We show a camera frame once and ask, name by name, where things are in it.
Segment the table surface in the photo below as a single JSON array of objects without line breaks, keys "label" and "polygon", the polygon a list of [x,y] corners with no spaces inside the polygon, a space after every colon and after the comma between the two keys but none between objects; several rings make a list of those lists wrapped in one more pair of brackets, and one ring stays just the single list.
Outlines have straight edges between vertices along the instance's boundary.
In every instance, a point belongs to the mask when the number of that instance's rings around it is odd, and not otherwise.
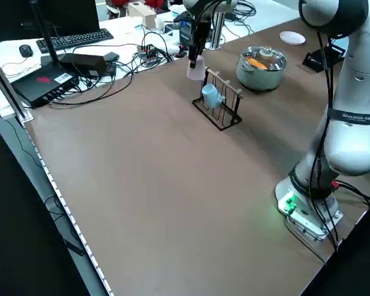
[{"label": "table surface", "polygon": [[[284,44],[283,30],[307,44]],[[234,69],[243,48],[262,45],[288,66],[277,90],[254,94]],[[191,104],[200,84],[187,80],[186,60],[140,73],[107,100],[32,111],[27,130],[116,294],[298,295],[309,283],[321,262],[288,232],[273,192],[326,106],[324,77],[298,67],[316,48],[294,20],[206,51],[206,65],[243,89],[243,122],[224,132]],[[346,181],[370,194],[370,174]],[[336,197],[346,237],[365,208]],[[315,246],[325,258],[332,250]]]},{"label": "table surface", "polygon": [[[253,31],[264,30],[280,23],[287,22],[289,20],[296,19],[298,17],[298,12],[282,4],[278,4],[273,0],[254,0],[252,3],[257,9],[257,14],[253,17],[249,17],[245,20],[245,23],[250,25]],[[164,21],[172,21],[173,16],[171,12],[166,14],[160,14],[160,18]],[[224,38],[223,42],[229,42],[237,39],[239,36],[245,36],[248,34],[248,30],[244,26],[235,25],[232,22],[226,22],[226,26],[232,32],[229,32],[225,27],[222,30]],[[142,28],[134,28],[131,17],[123,17],[114,20],[106,20],[100,22],[101,28],[106,28],[113,35],[114,39],[96,43],[96,45],[105,45],[107,47],[85,47],[77,50],[80,54],[93,54],[104,56],[109,52],[116,52],[120,55],[120,62],[128,63],[131,61],[133,54],[137,51],[136,46],[122,46],[123,44],[133,43],[140,44],[144,36]],[[175,38],[165,37],[168,44],[176,44]],[[36,70],[40,67],[40,58],[42,56],[36,45],[35,39],[29,40],[18,40],[18,41],[5,41],[0,43],[0,66],[4,66],[4,72],[6,74],[16,74],[21,73],[21,75],[14,78],[9,78],[10,82],[13,82],[22,76],[25,76],[30,71]],[[146,37],[146,42],[154,44],[160,48],[164,48],[162,39],[153,34],[149,34]],[[19,54],[19,46],[23,44],[28,44],[31,46],[34,55],[33,57],[25,60]],[[117,79],[122,78],[125,72],[118,69]],[[102,82],[109,82],[110,78],[106,77],[102,79]],[[83,83],[80,83],[82,89],[86,88]],[[0,114],[2,117],[6,118],[14,114],[11,109],[7,99],[4,97],[0,91]]]}]

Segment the wire dish rack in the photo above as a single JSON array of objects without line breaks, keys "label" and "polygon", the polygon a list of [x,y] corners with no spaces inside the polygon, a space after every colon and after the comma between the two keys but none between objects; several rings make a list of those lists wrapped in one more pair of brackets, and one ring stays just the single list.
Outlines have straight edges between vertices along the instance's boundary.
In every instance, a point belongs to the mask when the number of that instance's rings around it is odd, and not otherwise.
[{"label": "wire dish rack", "polygon": [[[224,80],[219,76],[219,72],[214,72],[210,68],[205,69],[205,78],[200,88],[200,97],[192,101],[192,104],[212,122],[220,131],[224,131],[242,121],[237,114],[240,100],[243,98],[241,89],[234,89],[229,80]],[[208,84],[213,84],[224,99],[220,106],[210,108],[204,101],[202,88]]]}]

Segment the keyboard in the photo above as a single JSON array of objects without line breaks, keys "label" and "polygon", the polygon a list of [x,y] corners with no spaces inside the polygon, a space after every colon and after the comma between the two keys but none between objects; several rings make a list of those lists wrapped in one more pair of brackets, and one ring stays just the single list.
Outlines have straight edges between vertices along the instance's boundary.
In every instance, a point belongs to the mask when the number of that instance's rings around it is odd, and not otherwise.
[{"label": "keyboard", "polygon": [[[86,45],[96,43],[99,41],[113,39],[113,36],[108,32],[107,29],[100,29],[97,32],[82,34],[82,35],[71,35],[65,37],[51,38],[52,43],[56,51],[61,49],[67,49],[71,47],[77,47],[80,45]],[[37,40],[37,46],[41,53],[48,53],[48,47],[46,46],[45,40]]]}]

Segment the red object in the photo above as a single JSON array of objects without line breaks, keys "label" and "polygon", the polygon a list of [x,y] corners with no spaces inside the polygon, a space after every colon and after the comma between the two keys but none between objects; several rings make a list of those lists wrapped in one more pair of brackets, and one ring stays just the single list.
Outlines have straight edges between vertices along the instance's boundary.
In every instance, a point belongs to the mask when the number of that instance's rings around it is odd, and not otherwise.
[{"label": "red object", "polygon": [[50,79],[48,77],[37,77],[36,81],[42,82],[42,83],[51,83]]},{"label": "red object", "polygon": [[146,0],[145,5],[148,5],[148,6],[151,6],[151,7],[162,8],[163,0]]},{"label": "red object", "polygon": [[340,187],[340,185],[337,181],[333,181],[332,186],[333,186],[334,189],[338,189]]},{"label": "red object", "polygon": [[123,6],[127,2],[129,2],[129,0],[112,0],[112,5],[114,5],[114,6]]}]

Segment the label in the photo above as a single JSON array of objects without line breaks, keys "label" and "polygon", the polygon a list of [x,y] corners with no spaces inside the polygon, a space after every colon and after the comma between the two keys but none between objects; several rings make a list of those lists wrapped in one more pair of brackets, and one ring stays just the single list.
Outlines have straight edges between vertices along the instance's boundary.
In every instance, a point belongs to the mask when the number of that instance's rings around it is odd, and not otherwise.
[{"label": "label", "polygon": [[61,74],[61,76],[58,76],[55,78],[55,81],[62,84],[62,83],[65,83],[66,81],[72,79],[73,77],[68,74],[68,73],[64,73],[64,74]]}]

